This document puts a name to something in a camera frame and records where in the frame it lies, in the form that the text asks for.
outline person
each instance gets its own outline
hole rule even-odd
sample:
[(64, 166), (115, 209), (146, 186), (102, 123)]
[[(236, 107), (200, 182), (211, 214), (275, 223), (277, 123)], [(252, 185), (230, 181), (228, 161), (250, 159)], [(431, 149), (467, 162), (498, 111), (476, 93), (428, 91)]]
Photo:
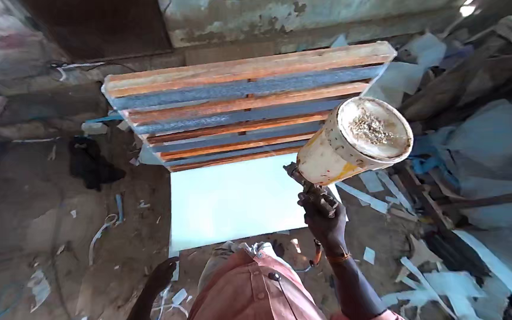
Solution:
[[(345, 244), (345, 207), (335, 217), (320, 213), (309, 197), (298, 195), (305, 223), (321, 242), (333, 269), (340, 313), (331, 320), (403, 320), (385, 308), (351, 258)], [(161, 263), (151, 274), (128, 320), (149, 319), (155, 297), (169, 285), (177, 258)], [(215, 249), (199, 280), (199, 294), (190, 320), (325, 319), (295, 271), (277, 257), (270, 243), (234, 244)]]

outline pink shirt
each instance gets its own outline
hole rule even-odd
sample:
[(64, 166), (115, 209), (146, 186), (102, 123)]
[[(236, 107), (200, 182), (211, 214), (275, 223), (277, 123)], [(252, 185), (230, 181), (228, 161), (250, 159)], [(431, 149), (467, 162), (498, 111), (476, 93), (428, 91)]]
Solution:
[[(268, 273), (281, 275), (279, 283), (268, 278)], [(309, 292), (293, 269), (260, 251), (254, 258), (245, 250), (232, 254), (227, 262), (212, 275), (195, 299), (189, 312), (191, 320), (252, 320), (293, 319), (319, 320), (325, 316), (313, 302)], [(331, 320), (348, 320), (341, 313)], [(403, 320), (386, 311), (374, 320)]]

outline wooden pallet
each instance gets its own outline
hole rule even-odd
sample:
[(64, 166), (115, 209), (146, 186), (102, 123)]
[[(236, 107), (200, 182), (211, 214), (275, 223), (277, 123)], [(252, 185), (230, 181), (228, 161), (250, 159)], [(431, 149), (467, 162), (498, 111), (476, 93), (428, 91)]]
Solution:
[(297, 152), (395, 55), (376, 42), (109, 75), (103, 92), (175, 172)]

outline black cloth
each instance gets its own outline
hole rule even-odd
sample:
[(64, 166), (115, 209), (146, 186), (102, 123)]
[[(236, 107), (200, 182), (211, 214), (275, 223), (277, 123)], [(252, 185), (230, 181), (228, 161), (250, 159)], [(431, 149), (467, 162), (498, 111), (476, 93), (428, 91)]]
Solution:
[(88, 189), (101, 191), (102, 183), (112, 183), (126, 176), (100, 154), (98, 142), (87, 137), (73, 137), (68, 143), (71, 175), (84, 180)]

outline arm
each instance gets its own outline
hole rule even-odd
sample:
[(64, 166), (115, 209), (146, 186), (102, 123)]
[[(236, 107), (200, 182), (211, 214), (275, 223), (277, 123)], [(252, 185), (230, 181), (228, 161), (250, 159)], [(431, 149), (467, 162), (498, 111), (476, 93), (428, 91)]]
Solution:
[(345, 207), (340, 203), (335, 217), (329, 218), (315, 207), (307, 195), (300, 193), (299, 199), (297, 203), (305, 209), (305, 223), (321, 242), (325, 256), (332, 260), (329, 263), (335, 276), (335, 287), (343, 315), (356, 320), (371, 320), (380, 316), (386, 308), (373, 287), (351, 257), (342, 260), (349, 253), (345, 244)]
[(169, 258), (158, 265), (147, 279), (138, 300), (135, 301), (127, 320), (150, 320), (151, 307), (157, 295), (171, 282), (178, 257)]

